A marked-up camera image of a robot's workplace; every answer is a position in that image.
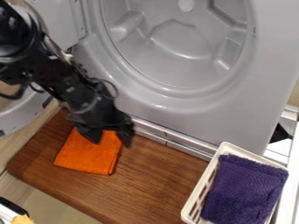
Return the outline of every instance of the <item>washing machine drum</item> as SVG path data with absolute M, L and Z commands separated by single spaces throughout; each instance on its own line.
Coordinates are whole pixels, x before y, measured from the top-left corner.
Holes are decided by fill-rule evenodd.
M 0 81 L 2 94 L 13 95 L 18 89 L 19 85 L 10 86 Z M 0 97 L 0 137 L 22 129 L 36 119 L 44 111 L 48 98 L 48 94 L 38 94 L 31 89 L 16 101 Z
M 199 141 L 265 149 L 297 76 L 299 1 L 82 0 L 57 7 L 62 16 L 46 12 L 59 1 L 41 2 L 63 48 L 66 8 L 82 14 L 73 54 L 117 86 L 119 109 Z

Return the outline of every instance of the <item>washing machine door opening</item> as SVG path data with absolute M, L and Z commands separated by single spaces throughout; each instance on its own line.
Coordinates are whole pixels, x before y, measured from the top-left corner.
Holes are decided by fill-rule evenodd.
M 165 88 L 199 91 L 238 76 L 233 68 L 254 36 L 245 0 L 112 0 L 100 7 L 99 31 L 115 53 Z

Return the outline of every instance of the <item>wooden board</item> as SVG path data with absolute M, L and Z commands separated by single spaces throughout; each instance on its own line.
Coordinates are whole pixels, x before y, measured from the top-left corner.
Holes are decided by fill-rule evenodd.
M 73 127 L 65 115 L 53 117 L 9 162 L 9 173 L 103 223 L 182 223 L 180 211 L 206 161 L 137 136 L 109 177 L 56 167 Z

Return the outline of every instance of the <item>orange towel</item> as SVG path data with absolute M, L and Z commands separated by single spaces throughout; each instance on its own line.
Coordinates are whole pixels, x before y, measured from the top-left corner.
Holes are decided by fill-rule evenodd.
M 90 143 L 73 129 L 54 164 L 65 168 L 109 175 L 122 142 L 113 131 L 104 131 L 99 144 Z

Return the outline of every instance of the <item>gray washing machine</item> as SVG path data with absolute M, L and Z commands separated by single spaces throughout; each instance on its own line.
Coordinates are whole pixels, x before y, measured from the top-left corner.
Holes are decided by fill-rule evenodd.
M 299 67 L 297 0 L 28 0 L 140 135 L 209 159 L 262 154 Z

